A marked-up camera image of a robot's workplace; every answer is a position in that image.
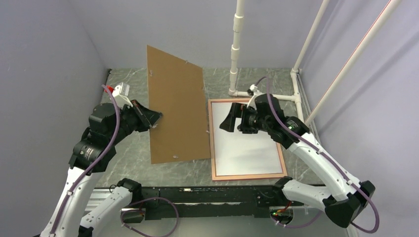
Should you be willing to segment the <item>brown backing board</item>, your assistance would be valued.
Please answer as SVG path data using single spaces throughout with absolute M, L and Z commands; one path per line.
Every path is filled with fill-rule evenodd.
M 150 130 L 151 163 L 210 158 L 203 69 L 147 46 L 149 109 L 163 116 Z

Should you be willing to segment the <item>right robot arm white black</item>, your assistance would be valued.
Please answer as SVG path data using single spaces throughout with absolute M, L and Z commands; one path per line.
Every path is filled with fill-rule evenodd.
M 354 223 L 358 215 L 370 205 L 379 227 L 379 214 L 371 198 L 376 190 L 371 181 L 360 181 L 345 170 L 318 143 L 314 134 L 299 118 L 287 116 L 277 98 L 261 94 L 254 104 L 232 103 L 219 128 L 226 132 L 257 134 L 263 131 L 276 143 L 298 156 L 323 181 L 323 186 L 301 183 L 292 177 L 280 178 L 272 187 L 272 198 L 278 205 L 296 201 L 322 212 L 337 226 L 350 225 L 366 232 Z

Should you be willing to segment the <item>white pvc pipe stand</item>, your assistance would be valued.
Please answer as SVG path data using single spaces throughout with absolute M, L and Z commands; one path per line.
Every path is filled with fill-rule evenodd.
M 313 111 L 310 112 L 310 114 L 308 115 L 308 118 L 305 119 L 303 115 L 303 111 L 302 111 L 301 93 L 298 87 L 297 76 L 299 75 L 299 66 L 301 65 L 301 62 L 306 54 L 306 51 L 310 43 L 312 42 L 314 34 L 318 26 L 320 25 L 320 21 L 329 5 L 328 0 L 322 1 L 319 7 L 319 10 L 316 14 L 316 17 L 313 21 L 313 24 L 310 28 L 310 31 L 306 37 L 304 45 L 290 72 L 290 77 L 293 83 L 294 94 L 292 96 L 275 95 L 275 97 L 280 100 L 293 101 L 296 106 L 298 118 L 301 120 L 304 120 L 306 125 L 310 125 L 312 121 L 314 120 L 314 118 L 317 116 L 319 110 L 322 108 L 323 104 L 326 102 L 326 100 L 330 96 L 331 92 L 339 84 L 340 80 L 343 79 L 345 75 L 349 72 L 349 70 L 352 68 L 352 66 L 357 61 L 357 59 L 361 56 L 365 48 L 372 41 L 374 36 L 379 32 L 379 30 L 382 28 L 384 23 L 388 20 L 388 18 L 391 16 L 391 14 L 394 12 L 394 10 L 398 7 L 399 4 L 400 4 L 399 0 L 390 0 L 387 2 L 383 10 L 380 12 L 378 17 L 369 27 L 369 29 L 367 30 L 365 35 L 362 37 L 360 42 L 357 44 L 357 46 L 355 47 L 354 51 L 351 53 L 347 61 L 344 63 L 344 65 L 342 66 L 342 68 L 340 69 L 337 76 L 335 77 L 333 82 L 330 84 L 330 86 L 328 87 L 324 95 L 321 97 L 317 105 L 314 107 Z M 238 96 L 248 97 L 249 96 L 247 92 L 238 91 L 236 89 L 236 81 L 238 79 L 238 59 L 239 59 L 239 51 L 240 51 L 240 37 L 241 37 L 241 31 L 243 29 L 243 22 L 244 22 L 244 1 L 238 0 L 236 3 L 236 11 L 235 11 L 234 20 L 233 20 L 233 43 L 231 45 L 231 68 L 230 68 L 230 76 L 229 76 L 230 85 L 228 89 L 228 95 L 234 96 L 234 97 L 238 97 Z

